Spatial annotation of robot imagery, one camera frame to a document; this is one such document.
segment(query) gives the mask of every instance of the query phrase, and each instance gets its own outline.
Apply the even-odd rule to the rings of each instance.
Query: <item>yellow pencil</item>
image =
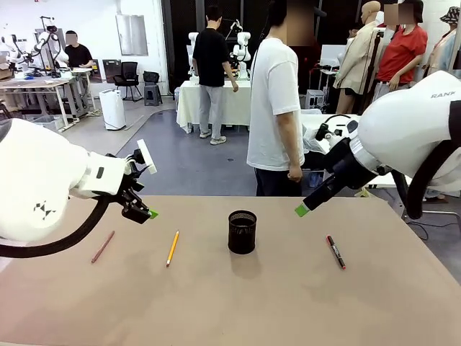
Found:
[[[174,236],[173,245],[171,245],[170,255],[168,256],[168,260],[166,261],[166,266],[170,266],[171,258],[173,257],[174,249],[176,249],[176,243],[178,242],[179,238],[179,231],[176,232],[176,236]]]

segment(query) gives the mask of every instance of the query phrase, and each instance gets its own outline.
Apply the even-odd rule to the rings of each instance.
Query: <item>person in red shirt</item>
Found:
[[[398,5],[399,29],[382,56],[377,73],[374,100],[399,89],[408,89],[413,81],[414,69],[426,52],[427,32],[419,26],[423,22],[422,0],[405,0]]]

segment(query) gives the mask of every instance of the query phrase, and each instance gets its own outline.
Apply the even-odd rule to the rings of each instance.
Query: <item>human hand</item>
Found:
[[[290,165],[290,171],[288,172],[288,179],[292,180],[293,182],[300,182],[303,178],[303,171],[301,166],[298,165]]]
[[[394,77],[392,77],[392,79],[389,81],[389,91],[393,92],[394,90],[397,90],[399,83],[400,76],[395,74]]]

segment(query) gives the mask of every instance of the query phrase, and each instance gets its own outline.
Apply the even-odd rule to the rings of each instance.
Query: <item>black bag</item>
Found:
[[[160,74],[156,72],[144,71],[143,78],[144,81],[148,83],[158,83],[158,80],[160,79]]]

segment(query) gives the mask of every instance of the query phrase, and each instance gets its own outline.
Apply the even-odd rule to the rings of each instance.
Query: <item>pen holder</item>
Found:
[[[256,246],[256,215],[237,210],[229,215],[229,250],[249,254]]]

